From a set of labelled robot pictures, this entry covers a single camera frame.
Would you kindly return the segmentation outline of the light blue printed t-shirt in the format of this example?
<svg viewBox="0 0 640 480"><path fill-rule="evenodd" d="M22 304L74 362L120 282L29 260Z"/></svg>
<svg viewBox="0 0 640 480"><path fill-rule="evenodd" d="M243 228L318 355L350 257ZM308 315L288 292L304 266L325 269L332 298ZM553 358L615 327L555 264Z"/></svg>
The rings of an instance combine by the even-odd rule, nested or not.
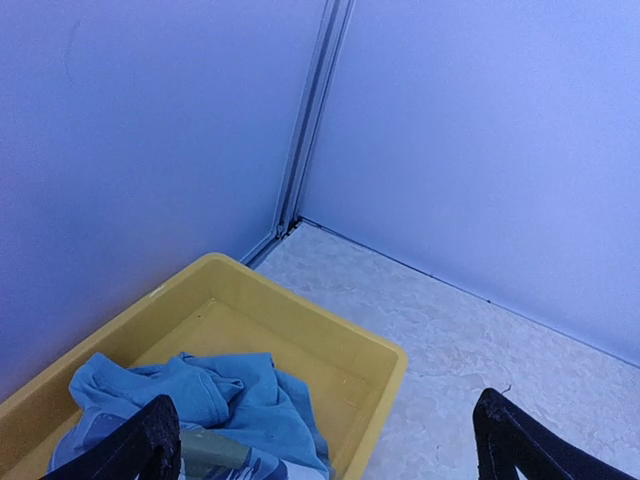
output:
<svg viewBox="0 0 640 480"><path fill-rule="evenodd" d="M102 353L74 374L79 422L55 447L50 471L95 447L159 395L179 419L182 479L329 479L334 469L306 383L268 353L197 357L126 369Z"/></svg>

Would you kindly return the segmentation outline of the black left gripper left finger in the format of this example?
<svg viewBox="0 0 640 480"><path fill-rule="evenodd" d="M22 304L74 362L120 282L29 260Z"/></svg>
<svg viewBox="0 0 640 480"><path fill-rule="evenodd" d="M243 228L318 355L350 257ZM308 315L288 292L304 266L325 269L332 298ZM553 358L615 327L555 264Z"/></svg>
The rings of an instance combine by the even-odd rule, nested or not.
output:
<svg viewBox="0 0 640 480"><path fill-rule="evenodd" d="M47 479L177 479L180 426L171 398L158 395L95 447Z"/></svg>

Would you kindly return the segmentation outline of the aluminium corner post left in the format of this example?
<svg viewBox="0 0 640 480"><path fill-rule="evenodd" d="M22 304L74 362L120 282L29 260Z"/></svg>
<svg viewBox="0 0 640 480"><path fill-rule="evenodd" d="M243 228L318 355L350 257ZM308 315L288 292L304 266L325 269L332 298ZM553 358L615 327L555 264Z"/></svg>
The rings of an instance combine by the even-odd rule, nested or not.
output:
<svg viewBox="0 0 640 480"><path fill-rule="evenodd" d="M273 226L265 239L241 263L255 268L296 228L300 203L315 138L345 31L354 7L352 1L324 3L316 46L311 58L284 171Z"/></svg>

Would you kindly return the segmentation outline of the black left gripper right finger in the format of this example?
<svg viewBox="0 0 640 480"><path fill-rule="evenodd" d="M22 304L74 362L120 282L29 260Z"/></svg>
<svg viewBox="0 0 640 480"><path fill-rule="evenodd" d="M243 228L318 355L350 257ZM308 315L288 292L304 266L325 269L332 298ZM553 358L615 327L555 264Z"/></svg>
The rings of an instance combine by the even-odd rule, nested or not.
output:
<svg viewBox="0 0 640 480"><path fill-rule="evenodd" d="M629 479L564 441L493 388L472 414L480 479Z"/></svg>

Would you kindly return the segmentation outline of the yellow plastic bin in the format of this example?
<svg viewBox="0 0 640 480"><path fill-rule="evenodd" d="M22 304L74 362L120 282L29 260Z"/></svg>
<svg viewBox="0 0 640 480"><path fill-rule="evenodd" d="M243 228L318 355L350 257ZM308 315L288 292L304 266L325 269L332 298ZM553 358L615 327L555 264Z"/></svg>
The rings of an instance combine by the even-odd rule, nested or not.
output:
<svg viewBox="0 0 640 480"><path fill-rule="evenodd" d="M68 386L94 353L129 367L197 356L268 352L304 381L340 479L360 478L408 358L398 345L297 296L222 254L208 254L79 342L1 406L1 475L43 476L79 419Z"/></svg>

